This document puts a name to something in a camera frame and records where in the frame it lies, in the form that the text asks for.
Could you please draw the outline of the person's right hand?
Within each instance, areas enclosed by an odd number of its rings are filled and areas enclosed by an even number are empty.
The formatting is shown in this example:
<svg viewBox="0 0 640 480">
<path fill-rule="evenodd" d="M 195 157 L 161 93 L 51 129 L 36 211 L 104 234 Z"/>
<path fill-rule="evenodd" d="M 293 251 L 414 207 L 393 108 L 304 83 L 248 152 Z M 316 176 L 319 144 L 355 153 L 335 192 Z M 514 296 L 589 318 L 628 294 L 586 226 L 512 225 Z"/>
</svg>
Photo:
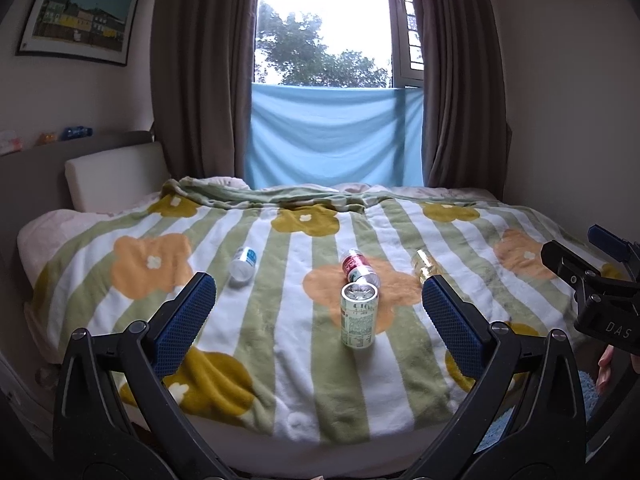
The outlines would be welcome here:
<svg viewBox="0 0 640 480">
<path fill-rule="evenodd" d="M 615 349 L 613 346 L 607 346 L 605 352 L 603 352 L 602 356 L 598 361 L 598 377 L 596 381 L 596 389 L 597 393 L 603 394 L 605 393 L 606 388 L 608 388 L 608 383 L 611 379 L 611 362 L 614 356 Z"/>
</svg>

